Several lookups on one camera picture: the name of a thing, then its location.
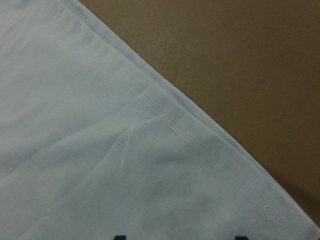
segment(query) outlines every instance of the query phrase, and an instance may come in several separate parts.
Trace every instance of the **white fabric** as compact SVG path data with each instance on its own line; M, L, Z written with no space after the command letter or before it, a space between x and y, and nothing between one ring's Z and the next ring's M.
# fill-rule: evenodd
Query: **white fabric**
M0 1L0 240L318 240L217 123L76 0Z

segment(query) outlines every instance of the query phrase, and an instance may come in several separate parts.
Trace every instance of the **brown background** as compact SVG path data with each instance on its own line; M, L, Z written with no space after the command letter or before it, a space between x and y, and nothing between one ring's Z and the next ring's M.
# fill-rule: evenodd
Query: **brown background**
M81 0L320 226L320 1Z

